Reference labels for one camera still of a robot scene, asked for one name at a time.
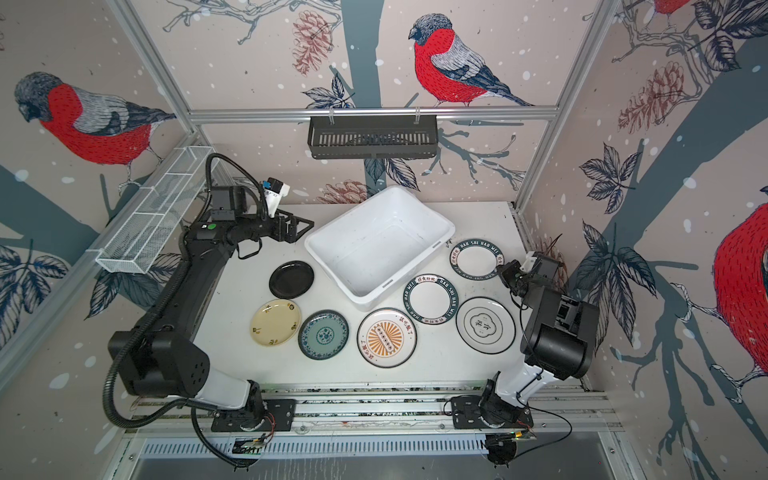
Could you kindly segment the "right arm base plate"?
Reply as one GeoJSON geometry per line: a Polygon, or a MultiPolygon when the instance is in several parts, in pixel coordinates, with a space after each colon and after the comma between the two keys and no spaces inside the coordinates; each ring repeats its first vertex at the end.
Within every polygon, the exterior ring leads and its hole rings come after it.
{"type": "Polygon", "coordinates": [[[449,400],[451,420],[457,430],[532,429],[530,412],[514,407],[492,396],[483,400],[478,395],[455,396],[449,400]]]}

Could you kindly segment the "green rim plate large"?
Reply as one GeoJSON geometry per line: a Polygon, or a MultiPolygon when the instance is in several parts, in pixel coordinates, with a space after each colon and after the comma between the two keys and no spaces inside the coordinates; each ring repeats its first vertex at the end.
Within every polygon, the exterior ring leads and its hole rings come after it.
{"type": "Polygon", "coordinates": [[[441,325],[453,319],[459,308],[455,286],[445,277],[421,274],[411,279],[403,291],[406,313],[425,325],[441,325]]]}

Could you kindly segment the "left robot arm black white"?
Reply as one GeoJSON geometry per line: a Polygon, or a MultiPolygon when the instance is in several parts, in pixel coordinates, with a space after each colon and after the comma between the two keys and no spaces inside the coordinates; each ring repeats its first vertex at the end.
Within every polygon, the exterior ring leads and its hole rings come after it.
{"type": "Polygon", "coordinates": [[[232,220],[204,217],[180,240],[182,259],[155,304],[129,331],[117,331],[108,343],[113,359],[102,388],[107,419],[123,429],[138,429],[175,407],[215,412],[226,428],[240,429],[272,421],[257,382],[215,369],[209,356],[194,344],[220,276],[243,241],[263,238],[293,244],[314,226],[313,221],[279,210],[274,217],[242,214],[232,220]],[[121,382],[138,397],[167,402],[154,413],[131,420],[115,405],[121,382]]]}

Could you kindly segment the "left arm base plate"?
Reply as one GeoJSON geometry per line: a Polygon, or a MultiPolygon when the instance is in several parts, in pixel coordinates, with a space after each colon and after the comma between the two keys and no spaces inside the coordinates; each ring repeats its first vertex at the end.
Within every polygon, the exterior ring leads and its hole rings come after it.
{"type": "Polygon", "coordinates": [[[217,411],[211,430],[217,433],[288,432],[296,406],[293,399],[268,399],[238,410],[217,411]]]}

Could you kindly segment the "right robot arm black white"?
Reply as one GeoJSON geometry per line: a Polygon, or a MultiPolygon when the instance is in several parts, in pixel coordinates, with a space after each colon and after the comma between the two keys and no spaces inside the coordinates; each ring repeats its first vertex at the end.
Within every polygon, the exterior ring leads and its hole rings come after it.
{"type": "Polygon", "coordinates": [[[511,297],[522,301],[520,311],[530,316],[522,327],[523,365],[497,372],[478,402],[480,418],[491,428],[517,423],[534,393],[555,380],[581,378],[591,365],[599,308],[561,292],[555,280],[562,266],[536,253],[496,268],[511,297]]]}

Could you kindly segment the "white plate black outline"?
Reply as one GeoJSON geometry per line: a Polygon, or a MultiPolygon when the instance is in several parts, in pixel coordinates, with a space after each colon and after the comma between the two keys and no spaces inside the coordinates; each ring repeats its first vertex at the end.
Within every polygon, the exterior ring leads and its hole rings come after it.
{"type": "Polygon", "coordinates": [[[503,304],[488,297],[465,300],[457,312],[456,328],[467,346],[486,355],[507,351],[517,336],[511,313],[503,304]]]}

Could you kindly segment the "white plastic bin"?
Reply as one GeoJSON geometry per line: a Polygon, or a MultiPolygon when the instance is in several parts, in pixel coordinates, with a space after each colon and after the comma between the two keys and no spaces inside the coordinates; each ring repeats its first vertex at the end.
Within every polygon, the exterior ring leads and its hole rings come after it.
{"type": "Polygon", "coordinates": [[[310,233],[305,249],[360,311],[374,309],[429,263],[452,221],[390,186],[310,233]]]}

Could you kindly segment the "green rim plate small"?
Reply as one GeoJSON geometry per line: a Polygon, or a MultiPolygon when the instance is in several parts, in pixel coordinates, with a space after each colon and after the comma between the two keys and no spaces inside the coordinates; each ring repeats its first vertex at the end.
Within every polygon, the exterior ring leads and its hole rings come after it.
{"type": "Polygon", "coordinates": [[[460,277],[471,281],[485,281],[497,275],[497,267],[505,263],[505,257],[494,243],[472,238],[453,246],[449,262],[453,271],[460,277]]]}

